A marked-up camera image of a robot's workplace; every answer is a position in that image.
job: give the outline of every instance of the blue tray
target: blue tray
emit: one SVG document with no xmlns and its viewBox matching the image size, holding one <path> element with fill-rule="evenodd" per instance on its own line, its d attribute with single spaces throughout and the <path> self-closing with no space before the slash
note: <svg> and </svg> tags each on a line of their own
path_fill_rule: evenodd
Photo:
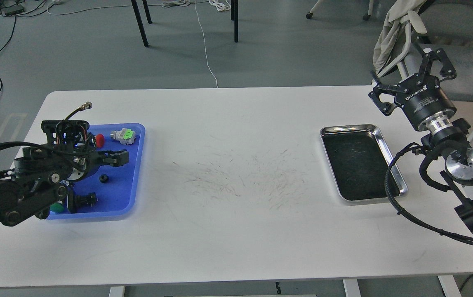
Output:
<svg viewBox="0 0 473 297">
<path fill-rule="evenodd" d="M 119 141 L 112 140 L 110 132 L 122 128 L 132 129 L 136 132 L 134 144 L 123 145 Z M 71 214 L 67 210 L 59 214 L 50 211 L 48 220 L 121 216 L 130 211 L 136 201 L 145 134 L 144 126 L 138 123 L 92 125 L 89 127 L 89 131 L 93 135 L 104 135 L 104 146 L 97 150 L 119 151 L 126 149 L 129 153 L 129 162 L 121 167 L 102 166 L 94 175 L 75 183 L 73 189 L 77 195 L 95 192 L 98 202 L 93 207 L 80 207 L 76 214 Z M 102 174 L 106 174 L 110 178 L 105 184 L 99 182 L 99 176 Z"/>
</svg>

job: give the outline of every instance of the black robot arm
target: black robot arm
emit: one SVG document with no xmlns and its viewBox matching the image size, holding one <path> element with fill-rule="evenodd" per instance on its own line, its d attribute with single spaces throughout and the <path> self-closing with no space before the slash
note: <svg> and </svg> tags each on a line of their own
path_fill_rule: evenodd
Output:
<svg viewBox="0 0 473 297">
<path fill-rule="evenodd" d="M 82 111 L 84 105 L 76 111 Z M 119 167 L 129 162 L 121 151 L 97 151 L 95 139 L 81 120 L 45 120 L 48 143 L 1 143 L 0 150 L 27 146 L 14 160 L 14 169 L 0 171 L 0 222 L 14 226 L 35 215 L 45 219 L 49 207 L 73 196 L 71 185 L 93 175 L 100 166 Z"/>
</svg>

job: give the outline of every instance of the black chair leg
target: black chair leg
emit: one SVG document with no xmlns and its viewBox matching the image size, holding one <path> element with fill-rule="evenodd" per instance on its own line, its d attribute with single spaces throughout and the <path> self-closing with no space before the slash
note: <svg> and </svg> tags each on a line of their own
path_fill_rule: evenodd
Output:
<svg viewBox="0 0 473 297">
<path fill-rule="evenodd" d="M 143 45 L 144 47 L 148 47 L 148 40 L 146 39 L 146 34 L 144 32 L 143 22 L 139 13 L 139 7 L 137 6 L 137 0 L 132 0 L 132 8 L 134 9 L 134 14 L 136 15 L 139 32 L 141 33 L 141 38 L 143 39 Z"/>
<path fill-rule="evenodd" d="M 143 0 L 144 13 L 146 14 L 146 20 L 149 24 L 152 24 L 152 18 L 150 17 L 150 11 L 148 11 L 148 4 L 146 0 Z"/>
<path fill-rule="evenodd" d="M 235 42 L 238 42 L 238 0 L 232 0 L 232 2 L 234 5 Z"/>
</svg>

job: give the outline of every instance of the desk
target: desk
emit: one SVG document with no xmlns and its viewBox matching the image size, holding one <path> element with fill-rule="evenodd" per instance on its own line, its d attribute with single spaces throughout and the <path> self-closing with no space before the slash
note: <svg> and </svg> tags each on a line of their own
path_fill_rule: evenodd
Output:
<svg viewBox="0 0 473 297">
<path fill-rule="evenodd" d="M 108 90 L 49 94 L 42 120 L 146 127 L 136 204 L 123 220 L 0 224 L 0 288 L 379 278 L 473 273 L 473 247 L 396 216 L 347 205 L 323 152 L 324 126 L 374 124 L 392 152 L 423 134 L 384 117 L 370 86 Z M 412 214 L 470 235 L 457 198 L 425 185 L 421 157 L 398 164 Z"/>
</svg>

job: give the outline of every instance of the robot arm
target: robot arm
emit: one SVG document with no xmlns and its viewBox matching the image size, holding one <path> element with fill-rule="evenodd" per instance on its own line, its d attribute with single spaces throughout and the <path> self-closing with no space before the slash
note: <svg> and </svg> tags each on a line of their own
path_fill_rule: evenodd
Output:
<svg viewBox="0 0 473 297">
<path fill-rule="evenodd" d="M 59 200 L 73 199 L 71 185 L 96 173 L 103 165 L 119 167 L 129 162 L 129 154 L 121 151 L 97 151 L 89 123 L 68 120 L 77 111 L 91 108 L 90 103 L 78 108 L 65 120 L 45 120 L 42 131 L 48 143 L 25 142 L 0 144 L 0 150 L 25 146 L 23 157 L 14 160 L 14 169 L 0 171 L 0 222 L 14 226 L 35 215 L 45 219 L 49 207 Z"/>
<path fill-rule="evenodd" d="M 462 205 L 455 207 L 455 211 L 473 233 L 473 199 L 466 198 L 455 185 L 456 182 L 473 186 L 473 147 L 466 138 L 470 126 L 462 118 L 450 121 L 457 109 L 440 88 L 442 81 L 454 79 L 457 74 L 443 49 L 422 54 L 419 72 L 398 85 L 383 85 L 372 73 L 376 86 L 369 97 L 385 116 L 400 108 L 414 130 L 429 131 L 421 138 L 421 148 L 415 151 L 415 154 L 425 155 L 419 167 L 420 176 L 429 186 L 445 192 L 452 190 L 456 194 Z M 433 61 L 442 63 L 440 75 L 444 79 L 431 75 Z M 382 102 L 381 94 L 394 96 L 393 103 Z M 440 184 L 427 174 L 429 165 L 439 157 L 445 160 L 445 170 L 441 175 L 447 184 Z"/>
</svg>

